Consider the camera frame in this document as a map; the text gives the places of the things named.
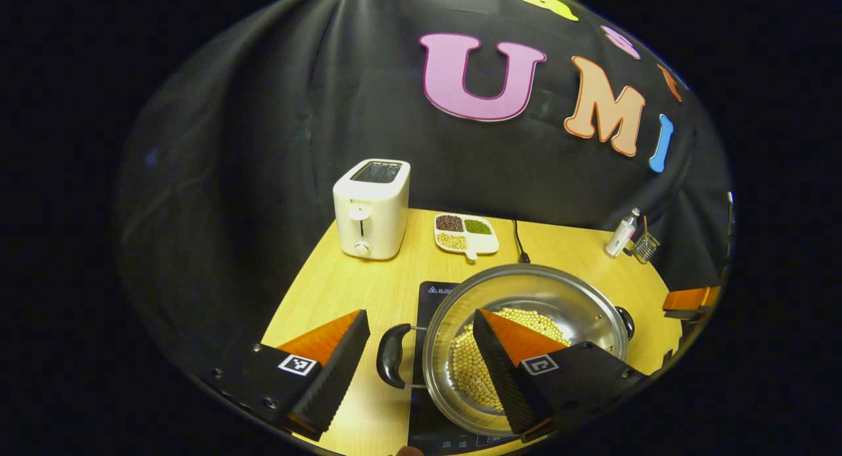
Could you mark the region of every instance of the small bottle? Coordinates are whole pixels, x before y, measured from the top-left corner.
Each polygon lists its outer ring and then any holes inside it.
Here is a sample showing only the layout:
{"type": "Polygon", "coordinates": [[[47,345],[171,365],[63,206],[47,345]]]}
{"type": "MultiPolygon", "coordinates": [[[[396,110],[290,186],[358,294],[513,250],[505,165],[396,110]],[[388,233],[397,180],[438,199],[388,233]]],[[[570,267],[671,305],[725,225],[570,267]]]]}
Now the small bottle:
{"type": "Polygon", "coordinates": [[[622,252],[623,247],[632,238],[634,232],[637,230],[637,218],[640,216],[640,210],[636,208],[631,210],[629,216],[623,217],[620,225],[617,226],[617,231],[611,236],[611,240],[605,244],[605,254],[611,257],[616,257],[622,252]]]}

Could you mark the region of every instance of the white toaster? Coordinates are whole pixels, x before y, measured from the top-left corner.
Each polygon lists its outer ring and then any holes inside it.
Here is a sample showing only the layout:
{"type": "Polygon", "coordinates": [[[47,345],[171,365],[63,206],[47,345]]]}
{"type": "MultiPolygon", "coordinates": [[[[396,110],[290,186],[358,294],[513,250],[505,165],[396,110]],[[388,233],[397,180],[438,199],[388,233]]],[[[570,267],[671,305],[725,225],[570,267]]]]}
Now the white toaster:
{"type": "Polygon", "coordinates": [[[334,184],[339,243],[345,254],[384,261],[397,254],[409,217],[409,163],[368,159],[334,184]]]}

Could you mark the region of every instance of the power cord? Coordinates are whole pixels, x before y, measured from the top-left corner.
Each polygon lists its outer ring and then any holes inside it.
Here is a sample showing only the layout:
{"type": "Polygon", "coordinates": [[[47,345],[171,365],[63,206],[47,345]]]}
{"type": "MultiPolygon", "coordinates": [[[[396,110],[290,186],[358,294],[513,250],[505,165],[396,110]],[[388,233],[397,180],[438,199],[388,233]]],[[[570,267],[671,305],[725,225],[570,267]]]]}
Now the power cord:
{"type": "Polygon", "coordinates": [[[512,219],[514,222],[514,239],[518,242],[518,252],[520,252],[520,259],[518,262],[521,264],[529,264],[529,255],[524,252],[524,246],[520,243],[520,235],[518,235],[518,221],[517,219],[512,219]]]}

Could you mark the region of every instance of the black fabric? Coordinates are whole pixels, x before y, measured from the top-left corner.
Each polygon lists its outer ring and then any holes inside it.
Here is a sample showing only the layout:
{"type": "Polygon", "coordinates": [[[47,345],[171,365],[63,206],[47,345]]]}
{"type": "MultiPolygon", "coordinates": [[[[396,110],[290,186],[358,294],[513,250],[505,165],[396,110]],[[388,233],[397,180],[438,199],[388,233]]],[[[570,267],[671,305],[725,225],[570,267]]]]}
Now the black fabric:
{"type": "Polygon", "coordinates": [[[580,21],[521,0],[282,0],[194,55],[139,116],[118,192],[124,279],[170,357],[196,371],[262,335],[334,219],[335,181],[367,157],[411,163],[410,207],[603,230],[639,207],[668,288],[718,285],[730,174],[712,120],[682,84],[674,99],[654,54],[635,60],[599,25],[621,28],[562,1],[580,21]],[[526,110],[484,123],[433,106],[418,38],[442,32],[481,40],[478,96],[503,86],[497,43],[545,52],[526,110]],[[572,55],[646,98],[636,156],[564,129],[572,55]],[[661,174],[659,114],[676,127],[661,174]]]}

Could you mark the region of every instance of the black pot handle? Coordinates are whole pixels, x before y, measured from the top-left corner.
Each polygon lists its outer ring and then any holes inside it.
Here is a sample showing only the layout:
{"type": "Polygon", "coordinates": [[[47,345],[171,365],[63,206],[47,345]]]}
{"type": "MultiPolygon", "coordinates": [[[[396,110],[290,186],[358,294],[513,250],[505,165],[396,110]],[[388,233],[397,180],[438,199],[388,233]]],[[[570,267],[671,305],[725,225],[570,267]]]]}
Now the black pot handle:
{"type": "Polygon", "coordinates": [[[403,336],[409,333],[409,330],[425,329],[416,328],[409,324],[392,326],[383,333],[380,345],[377,347],[377,375],[383,379],[383,382],[397,389],[426,387],[426,385],[406,384],[397,372],[403,360],[403,336]]]}
{"type": "Polygon", "coordinates": [[[632,319],[632,316],[629,315],[629,312],[625,308],[620,306],[614,308],[617,308],[617,313],[620,313],[620,318],[623,318],[623,323],[626,324],[626,335],[629,336],[629,340],[632,340],[632,336],[634,336],[634,319],[632,319]]]}

